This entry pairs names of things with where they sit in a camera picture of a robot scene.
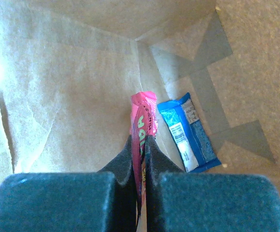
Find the pink red snack packet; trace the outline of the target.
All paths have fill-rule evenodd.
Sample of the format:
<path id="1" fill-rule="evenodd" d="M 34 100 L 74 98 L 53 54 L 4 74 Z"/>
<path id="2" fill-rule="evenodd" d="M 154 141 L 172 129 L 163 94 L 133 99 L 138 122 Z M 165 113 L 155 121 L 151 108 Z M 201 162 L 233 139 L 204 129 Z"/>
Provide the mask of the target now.
<path id="1" fill-rule="evenodd" d="M 131 96 L 131 154 L 136 186 L 137 216 L 140 217 L 146 192 L 145 143 L 149 135 L 155 136 L 157 97 L 152 91 L 138 92 Z"/>

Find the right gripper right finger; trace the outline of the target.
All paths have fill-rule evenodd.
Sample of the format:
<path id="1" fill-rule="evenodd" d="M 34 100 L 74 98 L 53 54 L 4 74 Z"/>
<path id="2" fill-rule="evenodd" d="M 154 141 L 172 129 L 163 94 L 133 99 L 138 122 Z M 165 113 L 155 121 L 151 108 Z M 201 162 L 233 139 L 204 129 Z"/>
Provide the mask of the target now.
<path id="1" fill-rule="evenodd" d="M 280 196 L 262 175 L 182 171 L 145 142 L 149 232 L 280 232 Z"/>

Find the brown paper bag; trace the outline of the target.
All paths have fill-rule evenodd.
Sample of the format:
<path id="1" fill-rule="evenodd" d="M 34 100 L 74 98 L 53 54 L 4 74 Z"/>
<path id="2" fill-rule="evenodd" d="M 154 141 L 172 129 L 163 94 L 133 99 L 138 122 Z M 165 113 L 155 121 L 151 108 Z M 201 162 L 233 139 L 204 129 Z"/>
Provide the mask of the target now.
<path id="1" fill-rule="evenodd" d="M 0 183 L 101 169 L 140 91 L 190 93 L 211 171 L 280 192 L 280 0 L 0 0 Z"/>

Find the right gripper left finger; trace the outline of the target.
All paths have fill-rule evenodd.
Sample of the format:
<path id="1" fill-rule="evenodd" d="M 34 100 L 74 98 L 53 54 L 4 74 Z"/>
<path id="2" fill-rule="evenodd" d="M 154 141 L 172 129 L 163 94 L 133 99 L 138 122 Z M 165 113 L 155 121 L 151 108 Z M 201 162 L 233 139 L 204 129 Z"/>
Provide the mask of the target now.
<path id="1" fill-rule="evenodd" d="M 0 185 L 0 232 L 134 232 L 131 140 L 92 173 L 20 173 Z"/>

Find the small blue snack bar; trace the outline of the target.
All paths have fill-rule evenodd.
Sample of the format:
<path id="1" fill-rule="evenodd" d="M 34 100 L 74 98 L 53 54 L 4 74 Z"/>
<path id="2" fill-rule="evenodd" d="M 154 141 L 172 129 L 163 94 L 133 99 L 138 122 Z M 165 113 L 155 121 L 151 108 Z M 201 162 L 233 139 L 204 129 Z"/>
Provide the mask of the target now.
<path id="1" fill-rule="evenodd" d="M 201 173 L 221 165 L 190 93 L 186 93 L 179 100 L 159 103 L 157 108 L 168 126 L 186 172 Z"/>

